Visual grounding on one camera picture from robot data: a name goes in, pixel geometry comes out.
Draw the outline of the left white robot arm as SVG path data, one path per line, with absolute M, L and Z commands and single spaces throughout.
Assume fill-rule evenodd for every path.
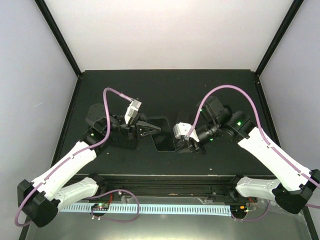
M 32 181 L 22 180 L 17 186 L 18 211 L 42 228 L 63 208 L 94 197 L 103 199 L 108 192 L 104 180 L 92 173 L 83 180 L 66 183 L 84 166 L 96 159 L 107 146 L 134 149 L 140 138 L 158 134 L 159 126 L 140 113 L 141 102 L 134 100 L 124 115 L 107 115 L 105 105 L 92 105 L 85 119 L 88 129 L 74 147 L 53 167 Z

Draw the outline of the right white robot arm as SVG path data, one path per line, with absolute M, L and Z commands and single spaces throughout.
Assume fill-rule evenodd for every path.
M 274 179 L 240 177 L 236 184 L 228 187 L 228 198 L 234 202 L 243 197 L 261 198 L 276 202 L 282 209 L 298 214 L 308 203 L 320 183 L 320 171 L 302 166 L 277 144 L 242 111 L 231 113 L 217 97 L 205 101 L 200 113 L 205 125 L 179 122 L 173 127 L 179 140 L 180 153 L 199 152 L 204 145 L 217 139 L 236 143 L 257 158 L 275 176 Z

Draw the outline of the right small circuit board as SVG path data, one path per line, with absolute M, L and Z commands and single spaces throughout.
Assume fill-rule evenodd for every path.
M 257 209 L 256 206 L 249 206 L 249 205 L 240 205 L 236 208 L 236 211 L 237 212 L 252 212 L 252 211 L 255 211 Z

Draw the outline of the small green circuit board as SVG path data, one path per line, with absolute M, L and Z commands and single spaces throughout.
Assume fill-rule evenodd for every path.
M 95 203 L 91 207 L 91 210 L 93 210 L 93 211 L 107 211 L 108 209 L 109 209 L 108 203 Z

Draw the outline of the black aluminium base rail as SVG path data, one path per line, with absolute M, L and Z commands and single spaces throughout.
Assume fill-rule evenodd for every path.
M 114 196 L 133 193 L 137 197 L 191 197 L 209 199 L 217 203 L 247 203 L 249 198 L 271 201 L 281 200 L 296 194 L 286 189 L 278 179 L 257 179 L 235 176 L 234 178 L 129 178 L 128 176 L 106 176 L 96 173 L 77 175 L 50 192 L 50 188 L 40 190 L 49 200 L 57 199 L 67 192 L 74 192 L 76 199 L 98 199 L 114 190 Z

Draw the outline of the left black frame post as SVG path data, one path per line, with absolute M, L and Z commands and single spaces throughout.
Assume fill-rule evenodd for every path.
M 63 34 L 60 31 L 49 7 L 45 0 L 35 0 L 34 1 L 40 10 L 43 18 L 45 19 L 48 27 L 50 28 L 52 34 L 54 35 L 58 45 L 60 46 L 62 52 L 64 53 L 68 63 L 70 64 L 72 70 L 74 71 L 75 75 L 79 78 L 82 76 L 82 71 L 80 70 Z

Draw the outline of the black frame post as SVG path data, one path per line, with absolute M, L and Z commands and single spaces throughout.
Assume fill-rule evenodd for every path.
M 48 27 L 50 28 L 52 34 L 54 35 L 58 45 L 60 46 L 62 52 L 64 53 L 68 63 L 70 64 L 72 70 L 74 71 L 75 75 L 79 78 L 82 76 L 82 71 L 80 70 L 63 34 L 60 31 L 49 7 L 45 0 L 35 0 L 34 1 L 40 10 L 43 18 L 45 19 Z
M 292 21 L 294 20 L 296 14 L 298 13 L 299 9 L 301 8 L 304 0 L 293 0 L 288 11 L 286 12 L 281 24 L 279 25 L 274 37 L 272 38 L 266 52 L 264 53 L 258 67 L 255 70 L 255 75 L 260 77 L 265 70 L 266 66 L 268 65 L 270 59 L 272 58 L 275 50 L 277 49 L 278 45 L 280 44 L 282 38 L 284 37 L 285 33 L 287 32 L 289 26 L 291 25 Z

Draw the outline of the right black frame post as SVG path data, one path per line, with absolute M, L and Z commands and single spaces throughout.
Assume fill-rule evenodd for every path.
M 282 38 L 284 37 L 285 33 L 287 32 L 289 26 L 291 25 L 292 21 L 294 20 L 296 14 L 298 13 L 299 9 L 301 8 L 304 0 L 293 0 L 288 11 L 286 12 L 281 24 L 279 25 L 274 37 L 272 38 L 266 52 L 264 53 L 258 67 L 255 70 L 255 75 L 260 77 L 265 70 L 266 66 L 268 65 L 270 59 L 272 58 L 275 50 L 277 49 L 278 45 L 280 44 Z

